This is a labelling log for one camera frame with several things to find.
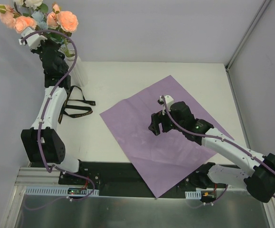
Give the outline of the white rose stem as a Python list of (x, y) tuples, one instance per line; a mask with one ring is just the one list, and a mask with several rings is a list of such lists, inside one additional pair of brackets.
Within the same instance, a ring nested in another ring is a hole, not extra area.
[(48, 6), (43, 0), (13, 0), (13, 3), (18, 7), (27, 8), (29, 12), (33, 10), (48, 13)]

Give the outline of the small peach rose stem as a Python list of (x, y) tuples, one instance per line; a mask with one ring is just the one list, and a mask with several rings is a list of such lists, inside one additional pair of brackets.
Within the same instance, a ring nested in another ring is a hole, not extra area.
[(37, 22), (32, 17), (23, 16), (6, 4), (0, 4), (0, 21), (9, 29), (14, 29), (18, 34), (28, 27), (32, 29), (37, 27)]

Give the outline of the blue flower stem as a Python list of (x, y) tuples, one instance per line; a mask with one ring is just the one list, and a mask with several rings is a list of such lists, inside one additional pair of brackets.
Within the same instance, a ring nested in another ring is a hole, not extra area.
[(41, 30), (56, 29), (58, 27), (56, 14), (54, 12), (45, 15), (41, 11), (35, 11), (31, 16), (37, 22)]

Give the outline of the purple wrapping paper sheet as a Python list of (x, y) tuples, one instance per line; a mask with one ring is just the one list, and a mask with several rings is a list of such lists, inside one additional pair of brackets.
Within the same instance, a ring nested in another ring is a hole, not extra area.
[(176, 102), (184, 101), (195, 117), (230, 136), (172, 76), (102, 112), (104, 123), (157, 198), (216, 154), (176, 130), (156, 136), (148, 129), (151, 114), (161, 110), (157, 102), (161, 95), (170, 95)]

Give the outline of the black ribbon gold lettering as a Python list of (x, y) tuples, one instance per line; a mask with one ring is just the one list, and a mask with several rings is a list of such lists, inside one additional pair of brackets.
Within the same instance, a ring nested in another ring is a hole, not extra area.
[[(70, 99), (70, 96), (73, 92), (73, 90), (77, 88), (81, 94), (82, 94), (82, 99)], [(87, 104), (87, 105), (90, 105), (90, 106), (96, 106), (96, 102), (95, 101), (90, 101), (90, 100), (86, 100), (85, 99), (85, 96), (83, 94), (83, 91), (80, 87), (76, 86), (76, 85), (72, 85), (69, 89), (69, 92), (67, 93), (67, 97), (64, 101), (64, 103), (62, 104), (62, 107), (61, 107), (61, 111), (60, 111), (60, 114), (59, 114), (59, 117), (58, 117), (58, 120), (57, 122), (59, 124), (61, 124), (62, 122), (62, 119), (63, 119), (63, 115), (66, 115), (70, 118), (80, 118), (80, 117), (84, 117), (84, 116), (87, 116), (87, 115), (90, 115), (93, 113), (93, 110), (91, 107), (89, 106), (79, 106), (79, 105), (70, 105), (68, 104), (69, 101), (77, 101), (77, 102), (81, 102), (83, 104)], [(76, 113), (76, 114), (69, 114), (66, 109), (71, 109), (71, 110), (78, 110), (78, 111), (83, 111), (82, 113)]]

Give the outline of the large peach rose stem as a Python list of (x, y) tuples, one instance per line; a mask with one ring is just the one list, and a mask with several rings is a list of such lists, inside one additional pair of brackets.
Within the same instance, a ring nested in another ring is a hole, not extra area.
[[(49, 29), (59, 31), (71, 37), (77, 30), (78, 19), (72, 12), (62, 11), (59, 5), (54, 2), (52, 4), (52, 11), (47, 15), (47, 26)], [(49, 33), (48, 35), (54, 42), (61, 45), (61, 51), (67, 58), (74, 56), (73, 51), (68, 48), (70, 42), (67, 38), (56, 33)]]

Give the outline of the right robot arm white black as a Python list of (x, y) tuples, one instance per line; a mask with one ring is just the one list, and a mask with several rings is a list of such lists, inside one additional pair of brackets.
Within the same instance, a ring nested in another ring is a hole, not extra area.
[(170, 96), (157, 101), (162, 110), (151, 115), (148, 129), (155, 135), (176, 130), (201, 147), (217, 152), (236, 165), (226, 167), (209, 162), (197, 178), (201, 188), (214, 183), (245, 189), (253, 198), (268, 203), (275, 199), (275, 155), (263, 155), (225, 136), (209, 122), (195, 118), (184, 101), (174, 102)]

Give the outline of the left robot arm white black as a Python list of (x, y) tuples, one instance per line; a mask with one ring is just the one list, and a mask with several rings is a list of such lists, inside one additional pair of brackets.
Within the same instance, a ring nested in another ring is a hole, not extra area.
[(79, 160), (66, 153), (66, 147), (57, 134), (61, 111), (71, 87), (71, 76), (60, 45), (50, 39), (40, 41), (31, 52), (38, 54), (45, 77), (45, 96), (38, 116), (29, 129), (21, 132), (30, 162), (42, 162), (70, 172), (69, 179), (76, 185), (85, 181), (85, 172), (79, 169)]

